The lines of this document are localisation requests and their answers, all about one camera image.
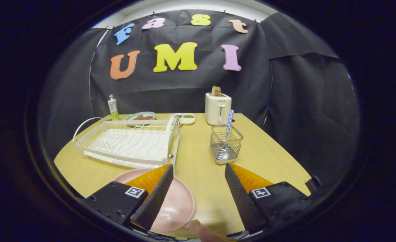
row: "human hand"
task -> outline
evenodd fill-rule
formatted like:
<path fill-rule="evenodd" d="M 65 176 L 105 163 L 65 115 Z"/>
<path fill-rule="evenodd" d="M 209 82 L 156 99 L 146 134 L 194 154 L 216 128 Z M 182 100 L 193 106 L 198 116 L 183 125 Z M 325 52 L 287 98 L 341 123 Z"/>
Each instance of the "human hand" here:
<path fill-rule="evenodd" d="M 210 231 L 206 226 L 202 225 L 198 220 L 192 220 L 189 222 L 189 229 L 192 233 L 200 239 L 202 242 L 233 242 L 235 239 L 231 239 L 220 235 L 218 233 Z"/>

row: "dish rack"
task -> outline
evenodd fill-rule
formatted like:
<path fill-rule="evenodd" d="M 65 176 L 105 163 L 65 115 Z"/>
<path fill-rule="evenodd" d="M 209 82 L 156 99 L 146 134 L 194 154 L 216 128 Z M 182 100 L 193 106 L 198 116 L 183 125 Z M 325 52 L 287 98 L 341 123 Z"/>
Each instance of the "dish rack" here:
<path fill-rule="evenodd" d="M 84 155 L 133 168 L 155 169 L 168 163 L 175 168 L 181 125 L 178 115 L 167 120 L 103 121 L 76 141 L 78 130 L 92 119 L 97 118 L 84 121 L 72 139 Z"/>

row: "toaster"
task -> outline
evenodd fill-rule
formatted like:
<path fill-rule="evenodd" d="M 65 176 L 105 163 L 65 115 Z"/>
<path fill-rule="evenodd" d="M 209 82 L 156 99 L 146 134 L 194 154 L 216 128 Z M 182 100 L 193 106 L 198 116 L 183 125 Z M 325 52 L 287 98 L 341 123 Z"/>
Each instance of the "toaster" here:
<path fill-rule="evenodd" d="M 228 124 L 229 111 L 231 110 L 232 99 L 222 94 L 222 96 L 212 96 L 211 93 L 205 94 L 204 117 L 208 124 Z"/>

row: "pink letter i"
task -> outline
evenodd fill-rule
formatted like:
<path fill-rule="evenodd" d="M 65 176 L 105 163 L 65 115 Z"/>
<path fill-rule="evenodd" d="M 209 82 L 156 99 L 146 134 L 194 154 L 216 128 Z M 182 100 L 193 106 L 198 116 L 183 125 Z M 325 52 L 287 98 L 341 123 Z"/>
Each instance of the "pink letter i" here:
<path fill-rule="evenodd" d="M 224 48 L 225 50 L 224 69 L 231 71 L 241 70 L 241 66 L 238 64 L 238 60 L 237 60 L 237 50 L 239 49 L 238 46 L 223 44 L 221 45 L 221 47 Z"/>

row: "foam letter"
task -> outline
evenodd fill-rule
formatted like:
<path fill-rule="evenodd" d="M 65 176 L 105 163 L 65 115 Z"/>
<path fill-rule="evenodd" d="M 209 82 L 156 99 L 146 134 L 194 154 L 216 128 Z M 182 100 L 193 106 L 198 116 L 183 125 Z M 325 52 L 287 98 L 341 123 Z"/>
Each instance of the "foam letter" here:
<path fill-rule="evenodd" d="M 116 38 L 118 40 L 116 45 L 119 45 L 123 41 L 127 40 L 127 38 L 129 38 L 129 33 L 132 31 L 131 27 L 134 25 L 135 25 L 134 23 L 130 23 L 123 29 L 116 32 L 116 34 L 114 35 L 114 36 L 116 36 Z"/>
<path fill-rule="evenodd" d="M 164 18 L 154 18 L 149 21 L 145 25 L 143 25 L 142 29 L 151 29 L 151 28 L 160 28 L 164 26 Z"/>
<path fill-rule="evenodd" d="M 229 20 L 232 23 L 233 28 L 242 34 L 247 34 L 249 31 L 247 29 L 243 29 L 243 26 L 246 26 L 245 23 L 242 23 L 241 20 L 239 19 L 230 19 Z"/>
<path fill-rule="evenodd" d="M 127 78 L 135 69 L 135 62 L 137 60 L 137 55 L 140 54 L 139 50 L 131 51 L 128 53 L 129 63 L 128 68 L 124 71 L 120 70 L 120 61 L 125 55 L 116 55 L 111 59 L 112 66 L 110 67 L 110 76 L 115 79 Z"/>
<path fill-rule="evenodd" d="M 239 71 L 241 70 L 241 66 L 238 64 L 237 59 L 237 50 L 238 46 L 230 45 L 230 44 L 223 44 L 221 45 L 222 48 L 225 50 L 225 70 L 231 71 Z"/>
<path fill-rule="evenodd" d="M 210 16 L 207 14 L 195 14 L 192 19 L 191 23 L 194 26 L 209 26 L 211 23 Z"/>
<path fill-rule="evenodd" d="M 164 72 L 167 70 L 165 66 L 165 61 L 167 61 L 168 66 L 171 70 L 174 70 L 178 62 L 181 60 L 179 65 L 179 70 L 181 71 L 191 71 L 196 70 L 197 65 L 194 61 L 195 47 L 198 46 L 194 42 L 183 43 L 177 52 L 172 50 L 171 46 L 167 43 L 155 46 L 158 51 L 158 57 L 156 60 L 156 66 L 153 68 L 154 72 Z"/>

